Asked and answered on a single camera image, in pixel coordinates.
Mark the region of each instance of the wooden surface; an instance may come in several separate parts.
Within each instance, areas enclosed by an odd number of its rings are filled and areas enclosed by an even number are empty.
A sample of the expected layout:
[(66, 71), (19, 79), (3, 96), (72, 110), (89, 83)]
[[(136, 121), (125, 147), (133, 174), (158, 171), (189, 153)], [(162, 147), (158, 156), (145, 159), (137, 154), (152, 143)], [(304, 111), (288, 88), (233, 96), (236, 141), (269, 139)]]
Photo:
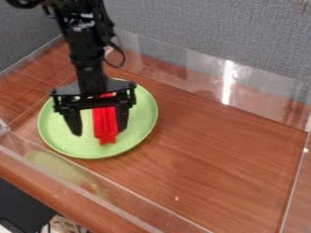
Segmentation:
[[(36, 117), (44, 93), (49, 86), (73, 78), (65, 51), (64, 45), (57, 46), (53, 53), (6, 76), (0, 84), (1, 93), (14, 93), (10, 99), (0, 100), (1, 118), (11, 122), (14, 132), (40, 145), (44, 143), (37, 135)], [(41, 68), (40, 62), (53, 60), (53, 56), (60, 63)], [(32, 68), (37, 63), (38, 70)], [(305, 133), (133, 73), (110, 68), (106, 71), (110, 76), (136, 81), (153, 94), (158, 105), (154, 131), (120, 157), (72, 161), (213, 232), (276, 232)], [(45, 72), (42, 80), (37, 74)], [(22, 84), (17, 83), (19, 74), (26, 75)], [(25, 86), (30, 95), (21, 92)], [(0, 176), (94, 232), (118, 232), (98, 230), (101, 223), (92, 219), (100, 216), (96, 207), (81, 205), (72, 211), (70, 196), (54, 198), (60, 191), (40, 186), (44, 181), (34, 176), (18, 179), (24, 176), (21, 168), (11, 169), (9, 163), (1, 164)], [(136, 231), (125, 226), (120, 232)]]

